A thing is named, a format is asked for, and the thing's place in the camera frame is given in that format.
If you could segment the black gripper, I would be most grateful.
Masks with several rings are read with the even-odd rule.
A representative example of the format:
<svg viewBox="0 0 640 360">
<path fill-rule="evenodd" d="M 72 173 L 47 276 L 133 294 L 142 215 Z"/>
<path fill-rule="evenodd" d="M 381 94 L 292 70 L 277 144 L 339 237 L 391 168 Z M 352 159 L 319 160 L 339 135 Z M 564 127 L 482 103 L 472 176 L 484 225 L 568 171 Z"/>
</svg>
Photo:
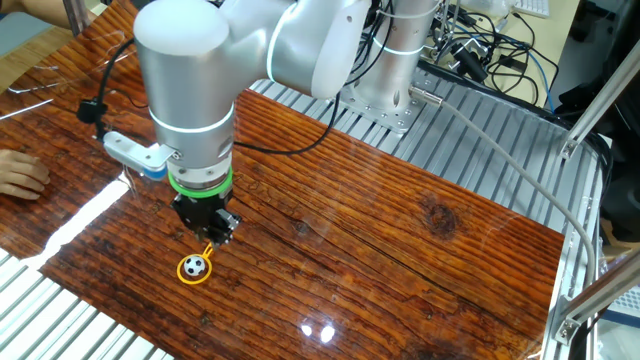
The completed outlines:
<svg viewBox="0 0 640 360">
<path fill-rule="evenodd" d="M 241 223 L 239 215 L 226 210 L 230 199 L 231 195 L 193 198 L 178 194 L 171 208 L 199 242 L 209 244 L 210 236 L 214 236 L 212 244 L 220 247 L 233 240 L 233 232 Z"/>
</svg>

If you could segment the person's bare hand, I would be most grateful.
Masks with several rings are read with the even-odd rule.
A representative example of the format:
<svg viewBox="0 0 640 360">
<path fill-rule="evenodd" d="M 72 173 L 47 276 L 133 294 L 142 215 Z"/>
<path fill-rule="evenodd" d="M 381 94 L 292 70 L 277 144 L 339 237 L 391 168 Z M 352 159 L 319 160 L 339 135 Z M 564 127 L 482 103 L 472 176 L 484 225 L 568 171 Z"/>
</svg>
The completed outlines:
<svg viewBox="0 0 640 360">
<path fill-rule="evenodd" d="M 2 195 L 37 200 L 49 183 L 49 170 L 39 158 L 15 150 L 1 150 Z"/>
</svg>

